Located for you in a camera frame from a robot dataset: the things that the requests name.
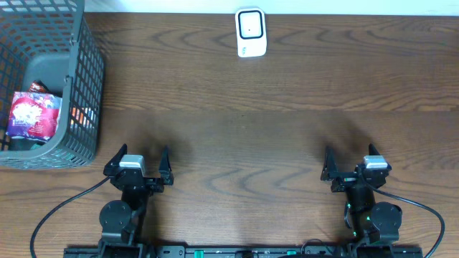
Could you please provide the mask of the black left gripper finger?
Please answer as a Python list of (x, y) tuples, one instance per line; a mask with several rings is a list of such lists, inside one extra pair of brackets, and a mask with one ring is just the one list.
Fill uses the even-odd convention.
[(174, 175), (171, 169), (169, 148), (167, 146), (162, 151), (158, 172), (160, 173), (164, 185), (172, 186), (174, 184)]
[(120, 172), (120, 162), (127, 153), (127, 148), (127, 145), (123, 144), (119, 151), (106, 163), (103, 169), (104, 176), (116, 176)]

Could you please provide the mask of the orange white snack packet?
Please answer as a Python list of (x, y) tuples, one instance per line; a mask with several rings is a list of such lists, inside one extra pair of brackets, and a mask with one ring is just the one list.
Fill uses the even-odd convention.
[(83, 107), (82, 109), (73, 107), (71, 109), (71, 115), (71, 128), (76, 128), (77, 126), (82, 126), (87, 129), (94, 128), (95, 113), (91, 107)]

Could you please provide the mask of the purple red snack bag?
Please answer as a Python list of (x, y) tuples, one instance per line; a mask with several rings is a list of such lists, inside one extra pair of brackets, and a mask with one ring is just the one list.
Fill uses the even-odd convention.
[(15, 92), (6, 134), (11, 138), (49, 141), (57, 132), (62, 98), (49, 93)]

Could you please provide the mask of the red Top chocolate bar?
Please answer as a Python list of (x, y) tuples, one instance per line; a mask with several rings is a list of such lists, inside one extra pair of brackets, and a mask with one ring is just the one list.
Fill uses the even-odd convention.
[(50, 93), (49, 89), (40, 81), (33, 81), (28, 91), (38, 93)]

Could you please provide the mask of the teal snack packet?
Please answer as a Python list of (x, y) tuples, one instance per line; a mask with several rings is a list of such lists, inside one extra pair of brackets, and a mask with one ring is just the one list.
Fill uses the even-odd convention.
[(34, 144), (30, 147), (30, 150), (38, 149), (38, 148), (42, 147), (43, 145), (44, 145), (43, 142), (34, 143)]

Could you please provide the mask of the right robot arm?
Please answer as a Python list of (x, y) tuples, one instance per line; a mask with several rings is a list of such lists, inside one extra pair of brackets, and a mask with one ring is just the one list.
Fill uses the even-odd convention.
[(331, 191), (346, 194), (344, 221), (354, 239), (334, 254), (348, 257), (393, 257), (393, 242), (399, 240), (402, 210), (388, 202), (376, 202), (374, 192), (386, 183), (392, 167), (374, 145), (351, 172), (340, 172), (333, 149), (326, 147), (322, 181), (331, 182)]

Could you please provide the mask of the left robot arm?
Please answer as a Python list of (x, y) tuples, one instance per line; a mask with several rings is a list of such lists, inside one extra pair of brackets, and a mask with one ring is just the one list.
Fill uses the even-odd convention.
[(169, 161), (169, 149), (164, 148), (158, 167), (159, 177), (145, 176), (145, 161), (141, 155), (128, 154), (126, 144), (105, 165), (103, 174), (122, 192), (119, 200), (108, 202), (100, 211), (102, 226), (98, 244), (99, 258), (155, 257), (155, 247), (141, 241), (148, 200), (174, 184)]

